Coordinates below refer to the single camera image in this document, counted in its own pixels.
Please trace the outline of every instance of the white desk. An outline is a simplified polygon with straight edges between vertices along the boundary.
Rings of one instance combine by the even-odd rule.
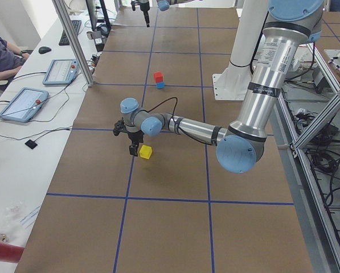
[[[84,28],[87,16],[75,16],[72,19],[81,19],[80,30]],[[79,35],[79,42],[87,60],[96,53],[92,40],[88,40],[86,27]],[[70,46],[59,46],[62,26],[57,20],[47,35],[38,44],[37,48],[26,61],[17,76],[33,72],[45,72],[52,59],[74,59]],[[48,46],[51,52],[44,55],[38,53],[38,48]],[[54,95],[62,90],[62,86],[46,87],[42,84],[44,75],[27,76],[13,81],[1,96],[0,100],[10,101],[23,87],[32,87],[49,91]],[[22,138],[44,130],[53,130],[58,127],[68,127],[73,124],[85,96],[85,79],[79,75],[66,89],[69,101],[59,111],[51,122],[13,123],[0,120],[0,134],[8,137]],[[35,120],[47,121],[57,112],[58,108],[67,99],[65,93],[48,100]],[[9,140],[0,137],[0,232],[6,233],[12,245],[25,246],[33,225],[24,229],[19,225],[6,226],[5,208],[24,203],[24,216],[42,204],[57,164],[63,152],[69,131],[57,131],[47,134],[37,141],[38,146],[31,150],[24,143],[26,140]],[[16,264],[0,262],[0,273],[14,272]]]

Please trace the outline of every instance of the tablet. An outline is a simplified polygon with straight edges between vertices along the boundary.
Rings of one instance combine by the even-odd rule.
[[[77,60],[53,60],[43,79],[44,85],[67,85],[76,77]]]
[[[47,101],[48,92],[24,87],[0,112],[0,118],[28,122]]]

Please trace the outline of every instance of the keyboard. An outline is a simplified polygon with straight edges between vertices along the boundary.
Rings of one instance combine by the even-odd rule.
[[[73,29],[76,32],[76,35],[78,35],[79,31],[80,31],[80,26],[81,26],[81,20],[71,20],[71,22],[72,22]],[[65,31],[62,31],[61,39],[60,39],[60,42],[58,43],[58,45],[59,46],[69,45],[69,41],[68,41],[68,38],[66,36]]]

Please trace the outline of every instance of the yellow cube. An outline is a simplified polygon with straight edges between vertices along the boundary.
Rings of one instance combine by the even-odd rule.
[[[140,157],[149,159],[152,155],[152,147],[147,145],[142,145],[140,149]]]

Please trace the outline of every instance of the black mouse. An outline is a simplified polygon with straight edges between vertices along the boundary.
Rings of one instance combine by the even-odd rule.
[[[49,52],[49,51],[51,51],[52,49],[50,49],[49,47],[40,47],[39,49],[38,49],[38,52],[39,52],[39,54],[45,54],[45,53],[47,53],[47,52]]]

